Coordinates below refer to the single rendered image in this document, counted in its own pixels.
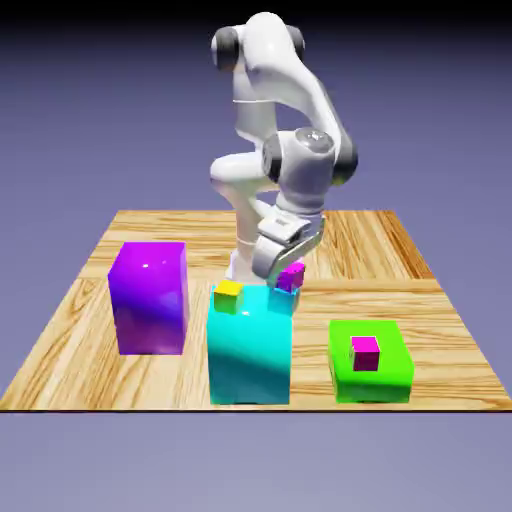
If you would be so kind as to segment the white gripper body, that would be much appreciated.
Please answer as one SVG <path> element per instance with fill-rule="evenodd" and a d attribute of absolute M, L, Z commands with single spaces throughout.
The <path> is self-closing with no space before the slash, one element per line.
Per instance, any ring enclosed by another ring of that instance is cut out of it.
<path fill-rule="evenodd" d="M 278 275 L 320 243 L 325 216 L 269 215 L 258 225 L 252 260 L 253 273 L 274 286 Z"/>

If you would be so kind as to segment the small magenta cube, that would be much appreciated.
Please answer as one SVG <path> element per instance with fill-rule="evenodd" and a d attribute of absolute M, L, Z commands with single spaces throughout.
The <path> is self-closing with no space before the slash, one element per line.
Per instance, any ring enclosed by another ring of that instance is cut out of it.
<path fill-rule="evenodd" d="M 305 264 L 296 261 L 283 269 L 277 279 L 276 287 L 288 293 L 293 293 L 303 285 Z"/>
<path fill-rule="evenodd" d="M 349 356 L 354 371 L 377 371 L 380 346 L 375 336 L 352 336 Z"/>

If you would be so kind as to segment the small cyan cube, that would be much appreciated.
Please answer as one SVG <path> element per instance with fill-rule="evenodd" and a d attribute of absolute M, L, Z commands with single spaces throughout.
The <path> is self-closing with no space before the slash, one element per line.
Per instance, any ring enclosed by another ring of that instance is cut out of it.
<path fill-rule="evenodd" d="M 287 316 L 292 316 L 298 306 L 301 289 L 293 289 L 291 292 L 280 288 L 268 291 L 268 310 Z"/>

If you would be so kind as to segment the small yellow cube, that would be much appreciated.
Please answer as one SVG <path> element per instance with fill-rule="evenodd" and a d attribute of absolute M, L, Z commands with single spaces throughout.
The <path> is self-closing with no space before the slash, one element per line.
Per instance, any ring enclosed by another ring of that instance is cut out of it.
<path fill-rule="evenodd" d="M 217 312 L 235 315 L 243 303 L 244 285 L 222 280 L 214 289 L 214 309 Z"/>

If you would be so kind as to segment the large cyan box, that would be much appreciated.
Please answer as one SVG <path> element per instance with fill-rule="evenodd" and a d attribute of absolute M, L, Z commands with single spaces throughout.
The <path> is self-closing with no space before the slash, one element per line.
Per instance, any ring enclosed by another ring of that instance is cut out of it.
<path fill-rule="evenodd" d="M 269 311 L 268 291 L 273 288 L 252 284 L 243 284 L 243 303 L 235 315 L 217 312 L 217 285 L 210 293 L 206 323 L 210 402 L 288 404 L 293 315 Z"/>

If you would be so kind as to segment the large purple box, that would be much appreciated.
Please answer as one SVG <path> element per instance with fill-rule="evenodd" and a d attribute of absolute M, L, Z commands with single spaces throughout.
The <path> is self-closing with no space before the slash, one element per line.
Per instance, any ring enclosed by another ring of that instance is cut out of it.
<path fill-rule="evenodd" d="M 180 355 L 189 320 L 186 245 L 126 242 L 108 273 L 122 355 Z"/>

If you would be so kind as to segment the large green box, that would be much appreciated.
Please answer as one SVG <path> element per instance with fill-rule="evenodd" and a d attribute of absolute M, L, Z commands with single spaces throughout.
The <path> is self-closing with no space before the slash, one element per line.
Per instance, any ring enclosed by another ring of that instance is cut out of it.
<path fill-rule="evenodd" d="M 380 346 L 377 371 L 354 371 L 349 356 L 352 336 L 375 336 Z M 328 358 L 336 401 L 339 403 L 406 403 L 414 363 L 393 320 L 332 320 Z"/>

